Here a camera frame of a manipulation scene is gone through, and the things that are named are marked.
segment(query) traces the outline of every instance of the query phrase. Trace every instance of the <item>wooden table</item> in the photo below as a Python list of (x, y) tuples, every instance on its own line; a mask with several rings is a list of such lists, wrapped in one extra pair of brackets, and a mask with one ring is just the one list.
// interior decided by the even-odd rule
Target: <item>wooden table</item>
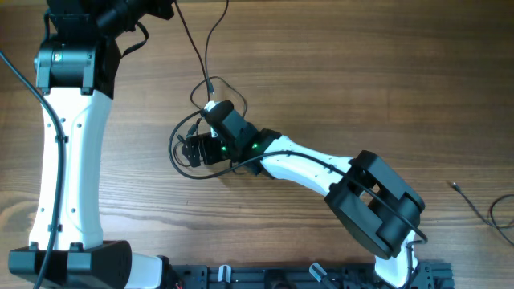
[[(182, 4), (201, 51), (223, 5)], [(0, 8), (0, 47), (30, 80), (45, 9)], [(484, 213), (514, 190), (513, 11), (501, 1), (233, 2), (211, 39), (210, 74), (246, 96), (258, 128), (325, 153), (382, 156), (426, 203), (420, 227), (430, 241), (417, 256), (452, 263), (458, 288), (512, 287), (514, 248), (447, 181)], [(248, 174), (191, 181), (174, 171), (169, 134), (194, 111), (189, 93), (202, 76), (178, 17), (142, 22), (150, 40), (121, 62), (104, 137), (104, 238), (173, 264), (372, 262), (316, 193)], [(142, 37), (123, 35), (120, 47)], [(27, 244), (38, 205), (42, 113), (0, 67), (0, 288), (30, 287), (9, 274), (7, 255)], [(510, 222), (512, 203), (497, 215)]]

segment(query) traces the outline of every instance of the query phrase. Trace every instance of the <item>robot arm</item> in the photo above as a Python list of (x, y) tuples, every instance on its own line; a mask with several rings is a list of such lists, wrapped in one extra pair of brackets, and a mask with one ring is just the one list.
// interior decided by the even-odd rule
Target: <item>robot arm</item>
[[(246, 167), (254, 174), (294, 181), (324, 196), (328, 207), (349, 233), (375, 254), (376, 273), (391, 286), (406, 283), (408, 268), (417, 265), (414, 252), (407, 249), (414, 240), (414, 232), (386, 205), (417, 227), (425, 204), (379, 156), (362, 151), (355, 159), (335, 157), (307, 149), (278, 132), (267, 129), (258, 132), (234, 110), (229, 100), (208, 103), (204, 117), (211, 126), (211, 133), (188, 135), (182, 148), (192, 166), (200, 165), (200, 157), (206, 165), (226, 159), (241, 163), (263, 153), (284, 151), (284, 154), (248, 163)], [(332, 167), (286, 152), (303, 153), (323, 161), (347, 177), (332, 171)], [(366, 205), (361, 200), (364, 190), (351, 179), (368, 189), (377, 186), (377, 197), (381, 201), (375, 198)]]

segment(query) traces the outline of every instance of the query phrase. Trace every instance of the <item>cable clip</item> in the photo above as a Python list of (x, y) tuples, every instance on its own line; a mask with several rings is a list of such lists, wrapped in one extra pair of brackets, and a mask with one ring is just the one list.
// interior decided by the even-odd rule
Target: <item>cable clip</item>
[(68, 141), (70, 140), (70, 138), (68, 136), (55, 136), (55, 142), (60, 142), (60, 141), (63, 141), (64, 140), (64, 143), (68, 143)]

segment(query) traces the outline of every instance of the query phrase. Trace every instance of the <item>black cable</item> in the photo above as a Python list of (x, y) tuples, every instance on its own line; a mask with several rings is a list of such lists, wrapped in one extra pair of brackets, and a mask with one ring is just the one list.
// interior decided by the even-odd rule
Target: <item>black cable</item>
[(478, 209), (476, 209), (475, 205), (473, 205), (473, 203), (466, 197), (466, 195), (463, 193), (463, 191), (460, 189), (459, 185), (455, 184), (455, 183), (450, 183), (449, 184), (451, 186), (452, 189), (455, 190), (455, 192), (459, 193), (463, 198), (464, 200), (467, 202), (467, 204), (471, 207), (471, 209), (475, 212), (475, 214), (482, 220), (482, 222), (484, 222), (486, 225), (488, 226), (491, 226), (493, 228), (495, 228), (496, 230), (498, 230), (498, 232), (500, 232), (501, 236), (509, 243), (511, 244), (512, 246), (514, 246), (514, 242), (505, 235), (505, 233), (502, 231), (502, 229), (508, 229), (508, 228), (513, 228), (514, 227), (514, 224), (511, 224), (511, 225), (504, 225), (504, 226), (498, 226), (498, 224), (496, 224), (496, 220), (495, 220), (495, 217), (493, 215), (493, 210), (495, 208), (495, 206), (500, 202), (500, 201), (503, 201), (504, 199), (507, 199), (509, 197), (514, 197), (514, 194), (506, 194), (504, 196), (501, 196), (501, 197), (498, 197), (492, 204), (491, 206), (489, 207), (489, 217), (491, 218), (491, 222), (489, 222), (486, 218), (483, 217), (483, 215), (478, 211)]
[(175, 146), (173, 147), (173, 157), (175, 158), (175, 160), (177, 161), (177, 163), (179, 165), (183, 166), (184, 168), (189, 168), (191, 165), (184, 165), (184, 163), (178, 158), (177, 148), (179, 145), (184, 145), (184, 143), (179, 141), (175, 144)]
[[(248, 110), (248, 102), (247, 102), (247, 99), (244, 98), (244, 96), (238, 92), (235, 88), (233, 88), (230, 84), (228, 84), (227, 81), (225, 81), (223, 78), (221, 78), (220, 76), (211, 76), (209, 77), (209, 79), (219, 79), (223, 82), (223, 84), (225, 84), (230, 90), (232, 90), (233, 92), (235, 92), (239, 98), (243, 101), (243, 114), (242, 114), (242, 117), (244, 118), (244, 116), (247, 114), (247, 110)], [(193, 91), (191, 91), (191, 95), (190, 95), (190, 99), (191, 99), (191, 102), (193, 102), (193, 95), (194, 93), (196, 92), (196, 90), (202, 86), (202, 84), (204, 84), (206, 81), (205, 80), (202, 80), (201, 83), (197, 84), (194, 88), (193, 88)]]
[[(178, 1), (177, 0), (175, 0), (175, 6), (177, 7), (178, 16), (180, 16), (180, 19), (182, 20), (182, 25), (184, 26), (184, 29), (186, 30), (187, 37), (189, 37), (189, 39), (190, 39), (191, 45), (193, 46), (194, 51), (196, 52), (196, 55), (198, 56), (198, 60), (200, 60), (200, 65), (202, 66), (203, 78), (205, 79), (205, 81), (207, 81), (206, 69), (203, 67), (202, 57), (200, 56), (200, 52), (198, 52), (198, 49), (196, 48), (196, 45), (194, 44), (193, 37), (191, 37), (191, 33), (190, 33), (189, 28), (187, 28), (187, 24), (186, 24), (186, 21), (184, 19), (184, 15), (182, 15), (182, 12), (180, 11), (180, 6), (178, 5)], [(207, 83), (206, 86), (207, 86), (207, 101), (210, 101), (209, 84)], [(191, 102), (198, 109), (202, 109), (198, 104), (196, 104), (193, 101), (193, 98), (191, 98)]]
[(46, 99), (39, 94), (34, 86), (14, 67), (14, 65), (9, 61), (9, 59), (0, 51), (0, 57), (7, 64), (7, 66), (12, 70), (12, 72), (19, 78), (19, 80), (25, 84), (25, 86), (32, 92), (35, 98), (41, 103), (45, 111), (47, 111), (48, 115), (51, 118), (51, 122), (54, 124), (57, 141), (57, 149), (58, 149), (58, 165), (57, 165), (57, 181), (55, 183), (55, 197), (54, 197), (54, 209), (51, 215), (51, 230), (50, 237), (48, 239), (48, 247), (47, 253), (43, 258), (43, 263), (41, 265), (41, 269), (39, 270), (38, 278), (34, 283), (34, 289), (39, 289), (41, 283), (43, 282), (43, 278), (47, 273), (48, 264), (50, 262), (51, 252), (55, 245), (55, 239), (57, 237), (57, 225), (59, 222), (59, 209), (61, 204), (61, 197), (63, 194), (64, 187), (64, 166), (66, 159), (66, 150), (65, 150), (65, 135), (63, 126), (60, 123), (59, 117), (57, 113), (55, 113), (54, 108), (47, 102)]
[(41, 45), (43, 45), (50, 38), (50, 8), (48, 8), (45, 12), (45, 15), (43, 16), (43, 22), (45, 23), (45, 36), (43, 37)]
[(228, 2), (229, 2), (229, 0), (226, 0), (225, 10), (223, 11), (222, 16), (219, 18), (219, 20), (216, 22), (216, 24), (214, 24), (214, 26), (212, 27), (212, 29), (209, 32), (209, 35), (207, 35), (206, 54), (203, 57), (203, 60), (206, 62), (206, 79), (208, 79), (207, 81), (209, 82), (207, 87), (210, 87), (210, 89), (211, 89), (210, 93), (214, 92), (214, 88), (213, 88), (212, 83), (210, 82), (210, 78), (209, 78), (209, 68), (208, 68), (208, 64), (207, 64), (207, 49), (209, 48), (209, 40), (210, 40), (210, 36), (212, 35), (212, 32), (214, 31), (214, 29), (216, 29), (216, 27), (223, 20), (223, 18), (225, 18), (226, 11), (228, 10)]
[(304, 154), (304, 153), (298, 153), (298, 152), (293, 152), (293, 151), (287, 151), (287, 150), (284, 150), (284, 151), (278, 151), (278, 152), (271, 152), (271, 153), (263, 153), (261, 155), (258, 155), (257, 157), (252, 157), (248, 160), (245, 160), (245, 161), (242, 161), (240, 163), (238, 163), (237, 165), (233, 166), (232, 168), (228, 168), (228, 169), (224, 169), (223, 171), (221, 172), (217, 172), (217, 173), (213, 173), (213, 174), (210, 174), (210, 175), (207, 175), (207, 176), (192, 176), (192, 175), (189, 175), (188, 173), (184, 173), (178, 166), (177, 164), (175, 163), (175, 160), (173, 159), (173, 152), (172, 152), (172, 143), (173, 143), (173, 138), (175, 137), (175, 134), (177, 133), (177, 130), (187, 121), (187, 120), (190, 120), (191, 118), (195, 117), (196, 115), (198, 114), (201, 114), (203, 112), (203, 110), (199, 110), (199, 111), (196, 111), (190, 115), (188, 115), (184, 120), (182, 120), (180, 123), (177, 124), (177, 126), (175, 126), (175, 128), (173, 129), (173, 131), (171, 132), (171, 136), (169, 136), (169, 143), (168, 143), (168, 154), (169, 154), (169, 160), (171, 161), (171, 164), (172, 166), (177, 170), (178, 173), (180, 173), (182, 176), (184, 177), (188, 177), (190, 179), (193, 179), (193, 180), (206, 180), (206, 179), (210, 179), (210, 178), (214, 178), (214, 177), (220, 177), (226, 173), (229, 173), (229, 172), (232, 172), (234, 171), (235, 169), (238, 169), (246, 164), (249, 164), (251, 163), (252, 161), (258, 161), (258, 160), (261, 160), (263, 159), (264, 157), (271, 157), (271, 156), (276, 156), (276, 155), (292, 155), (292, 156), (298, 156), (298, 157), (304, 157), (310, 161), (314, 161), (320, 165), (323, 165), (324, 167), (330, 169), (331, 171), (335, 172), (335, 173), (338, 173), (340, 174), (342, 177), (346, 178), (348, 181), (352, 182), (354, 185), (356, 185), (357, 187), (359, 187), (360, 189), (364, 190), (366, 193), (368, 193), (369, 195), (371, 195), (371, 197), (373, 197), (374, 199), (376, 199), (381, 205), (383, 205), (387, 210), (389, 210), (396, 218), (399, 218), (402, 222), (404, 222), (406, 225), (408, 225), (408, 227), (413, 230), (422, 240), (418, 240), (418, 241), (413, 241), (413, 242), (410, 242), (410, 244), (426, 244), (428, 242), (428, 237), (420, 230), (418, 229), (416, 226), (412, 225), (412, 223), (407, 220), (403, 215), (401, 215), (400, 213), (398, 213), (396, 210), (394, 210), (391, 206), (389, 206), (384, 200), (382, 200), (375, 192), (373, 192), (371, 189), (368, 189), (366, 188), (365, 186), (363, 186), (359, 181), (355, 180), (354, 178), (348, 176), (345, 172), (341, 171), (340, 169), (336, 168), (334, 165), (331, 165), (331, 164), (328, 164), (324, 161), (321, 161), (315, 157), (312, 157), (312, 156), (309, 156), (307, 154)]
[(133, 53), (134, 51), (138, 50), (139, 48), (143, 47), (146, 42), (148, 41), (148, 38), (150, 37), (150, 34), (148, 33), (148, 31), (146, 30), (146, 27), (141, 24), (141, 22), (136, 22), (136, 25), (139, 27), (139, 29), (141, 29), (141, 32), (143, 32), (143, 35), (145, 36), (145, 40), (139, 42), (139, 43), (136, 43), (134, 45), (132, 45), (131, 47), (127, 48), (124, 52), (123, 52), (123, 55), (121, 56), (121, 58), (124, 58), (125, 56)]

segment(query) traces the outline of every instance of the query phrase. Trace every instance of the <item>wire tip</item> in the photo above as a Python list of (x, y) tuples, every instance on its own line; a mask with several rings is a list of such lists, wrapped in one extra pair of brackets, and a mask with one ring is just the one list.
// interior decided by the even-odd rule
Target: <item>wire tip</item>
[(448, 185), (449, 185), (452, 189), (454, 189), (454, 190), (456, 190), (456, 191), (460, 191), (460, 187), (459, 187), (459, 185), (457, 185), (457, 183), (456, 183), (456, 182), (451, 182), (451, 181), (449, 181), (449, 182), (447, 182), (447, 183), (448, 183)]

